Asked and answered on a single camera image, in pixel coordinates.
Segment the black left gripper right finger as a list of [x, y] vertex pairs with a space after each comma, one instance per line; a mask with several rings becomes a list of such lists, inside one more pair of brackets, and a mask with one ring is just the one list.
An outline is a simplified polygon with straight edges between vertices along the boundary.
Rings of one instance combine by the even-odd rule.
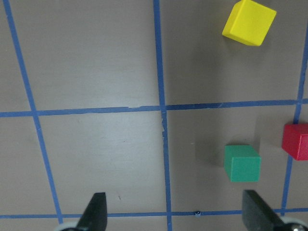
[[254, 190], [243, 191], [242, 220], [248, 231], [291, 230]]

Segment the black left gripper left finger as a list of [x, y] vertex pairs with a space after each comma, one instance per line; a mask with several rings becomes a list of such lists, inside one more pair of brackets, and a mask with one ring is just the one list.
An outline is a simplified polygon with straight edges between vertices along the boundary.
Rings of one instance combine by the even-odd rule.
[[95, 193], [76, 225], [77, 231], [104, 231], [107, 227], [106, 193]]

